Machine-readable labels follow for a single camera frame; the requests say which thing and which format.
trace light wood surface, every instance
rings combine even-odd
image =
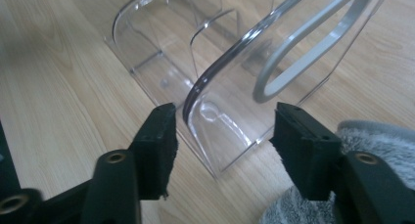
[[[22,186],[45,199],[126,148],[154,107],[103,40],[127,1],[0,0],[0,118]],[[415,128],[413,1],[386,0],[303,105],[331,130],[351,118]],[[269,144],[213,180],[181,143],[170,197],[142,202],[144,221],[255,223],[289,186]]]

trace tabletop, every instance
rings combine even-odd
[[[44,199],[89,179],[155,107],[104,41],[128,0],[0,0],[0,119],[22,187]],[[415,128],[414,0],[386,0],[302,106],[335,131],[360,118]],[[144,223],[255,223],[292,182],[267,143],[213,179],[180,143],[166,201]]]

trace gray towel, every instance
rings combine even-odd
[[[343,153],[363,151],[381,157],[407,187],[415,190],[415,131],[372,121],[348,120],[339,124],[337,134],[343,141]],[[327,202],[309,202],[300,196],[296,187],[291,187],[265,210],[259,223],[335,223],[333,203],[333,194]]]

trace clear plastic dish rack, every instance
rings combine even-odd
[[[107,41],[217,177],[336,68],[383,0],[131,0]]]

